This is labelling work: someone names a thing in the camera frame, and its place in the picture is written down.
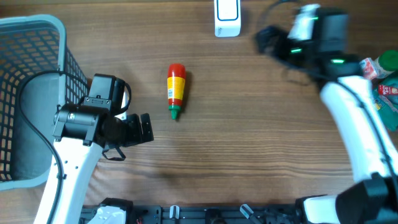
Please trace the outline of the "green lid jar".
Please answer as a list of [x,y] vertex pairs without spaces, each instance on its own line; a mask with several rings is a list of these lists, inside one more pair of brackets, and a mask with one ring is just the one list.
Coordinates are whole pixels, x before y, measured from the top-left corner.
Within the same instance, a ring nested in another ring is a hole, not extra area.
[[375,61],[377,78],[383,79],[397,71],[397,51],[387,50],[381,54]]

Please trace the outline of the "red yellow sauce bottle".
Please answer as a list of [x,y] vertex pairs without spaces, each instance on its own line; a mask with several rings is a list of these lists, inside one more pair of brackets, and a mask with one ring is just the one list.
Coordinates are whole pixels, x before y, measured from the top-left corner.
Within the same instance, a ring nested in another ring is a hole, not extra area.
[[182,109],[186,77],[186,70],[182,64],[173,63],[169,66],[167,75],[167,98],[172,119],[177,119],[178,113]]

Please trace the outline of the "green snack bag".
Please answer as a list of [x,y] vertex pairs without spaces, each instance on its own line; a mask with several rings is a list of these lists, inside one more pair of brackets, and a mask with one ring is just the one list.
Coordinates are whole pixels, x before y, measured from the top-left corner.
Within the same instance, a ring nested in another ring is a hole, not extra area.
[[397,95],[383,96],[377,92],[378,85],[388,85],[397,88],[397,72],[389,75],[374,85],[374,105],[385,127],[393,132],[397,131]]

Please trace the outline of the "red coffee stick sachet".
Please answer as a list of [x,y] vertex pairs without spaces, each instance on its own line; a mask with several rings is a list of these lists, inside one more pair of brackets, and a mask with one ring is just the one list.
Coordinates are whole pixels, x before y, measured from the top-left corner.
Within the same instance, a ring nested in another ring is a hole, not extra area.
[[388,85],[378,85],[377,92],[383,96],[398,95],[398,88]]

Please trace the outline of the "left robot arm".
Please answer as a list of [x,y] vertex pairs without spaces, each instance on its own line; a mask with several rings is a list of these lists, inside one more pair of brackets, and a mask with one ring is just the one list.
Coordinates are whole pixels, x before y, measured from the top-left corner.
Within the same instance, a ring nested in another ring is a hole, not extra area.
[[35,223],[78,223],[98,161],[110,149],[151,142],[149,114],[126,114],[131,87],[112,75],[96,74],[89,94],[65,104],[54,117],[53,154]]

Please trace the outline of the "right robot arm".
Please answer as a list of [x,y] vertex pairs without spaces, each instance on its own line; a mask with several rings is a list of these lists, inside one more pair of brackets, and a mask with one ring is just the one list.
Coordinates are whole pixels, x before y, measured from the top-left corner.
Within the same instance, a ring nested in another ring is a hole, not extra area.
[[345,53],[348,15],[318,4],[302,6],[291,30],[258,30],[258,50],[306,73],[319,88],[340,132],[354,185],[337,195],[300,198],[293,223],[396,223],[397,150],[375,107],[359,59]]

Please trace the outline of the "red white small box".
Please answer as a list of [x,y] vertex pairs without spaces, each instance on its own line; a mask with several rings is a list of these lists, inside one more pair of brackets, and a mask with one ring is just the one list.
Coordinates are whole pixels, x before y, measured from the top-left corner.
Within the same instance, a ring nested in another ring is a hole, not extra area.
[[365,58],[360,61],[359,66],[363,71],[363,77],[367,80],[373,80],[377,77],[378,72],[374,66],[374,62],[371,58]]

